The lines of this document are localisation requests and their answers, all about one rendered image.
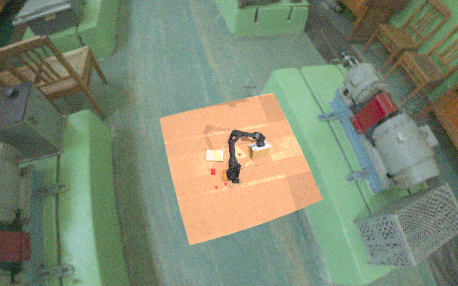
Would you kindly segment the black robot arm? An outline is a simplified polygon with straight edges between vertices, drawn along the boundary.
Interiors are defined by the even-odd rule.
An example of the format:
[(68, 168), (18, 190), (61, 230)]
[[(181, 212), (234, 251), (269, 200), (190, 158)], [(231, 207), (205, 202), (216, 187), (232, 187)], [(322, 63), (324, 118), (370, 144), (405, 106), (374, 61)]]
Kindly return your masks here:
[[(233, 140), (233, 136), (235, 137)], [(229, 180), (233, 180), (236, 174), (240, 172), (241, 164), (238, 163), (235, 155), (235, 142), (239, 140), (240, 137), (253, 137), (252, 139), (256, 139), (257, 141), (257, 146), (258, 147), (264, 147), (265, 145), (265, 139), (266, 136), (263, 135), (263, 133), (260, 132), (243, 132), (240, 130), (235, 130), (233, 129), (228, 140), (228, 145), (229, 145), (229, 160), (228, 160), (228, 165), (229, 169), (226, 170), (226, 175)], [(233, 167), (233, 168), (231, 168)]]

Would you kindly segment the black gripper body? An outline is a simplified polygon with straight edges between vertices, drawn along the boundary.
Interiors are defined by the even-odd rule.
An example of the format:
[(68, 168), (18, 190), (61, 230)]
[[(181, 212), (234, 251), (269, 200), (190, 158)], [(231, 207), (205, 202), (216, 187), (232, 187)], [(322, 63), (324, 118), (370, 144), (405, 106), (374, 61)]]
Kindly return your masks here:
[(238, 174), (236, 174), (236, 176), (235, 176), (234, 179), (232, 180), (232, 184), (238, 184), (238, 183), (239, 183), (239, 179), (236, 179), (236, 178), (239, 177), (239, 174), (240, 174), (240, 172), (239, 172)]

